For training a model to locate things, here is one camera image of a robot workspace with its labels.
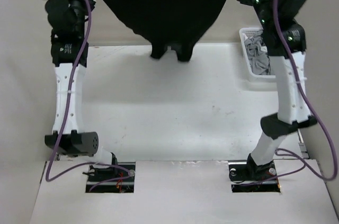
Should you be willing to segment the black tank top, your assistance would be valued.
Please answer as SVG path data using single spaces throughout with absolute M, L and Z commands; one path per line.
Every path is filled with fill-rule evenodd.
M 180 62 L 190 61 L 195 44 L 215 23 L 226 0 L 103 0 L 134 34 L 151 43 L 151 57 L 168 47 Z

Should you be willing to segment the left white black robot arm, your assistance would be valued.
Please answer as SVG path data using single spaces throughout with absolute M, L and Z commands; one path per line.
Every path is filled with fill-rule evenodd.
M 51 175 L 57 155 L 86 157 L 86 165 L 100 169 L 107 181 L 119 175 L 115 155 L 99 147 L 96 132 L 86 132 L 82 118 L 82 88 L 87 68 L 88 37 L 95 0 L 47 0 L 45 10 L 52 27 L 51 56 L 57 91 L 56 116 L 52 133 L 44 137 L 52 154 L 46 171 L 51 182 L 61 174 Z

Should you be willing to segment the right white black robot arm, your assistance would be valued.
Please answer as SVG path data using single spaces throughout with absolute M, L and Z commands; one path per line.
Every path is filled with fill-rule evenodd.
M 261 180 L 273 168 L 275 151 L 284 139 L 301 128 L 317 123 L 300 94 L 305 89 L 306 36 L 295 16 L 306 0 L 238 0 L 252 6 L 263 28 L 270 67 L 278 90 L 277 113 L 261 118 L 261 137 L 249 154 L 246 165 L 232 167 L 230 178 Z

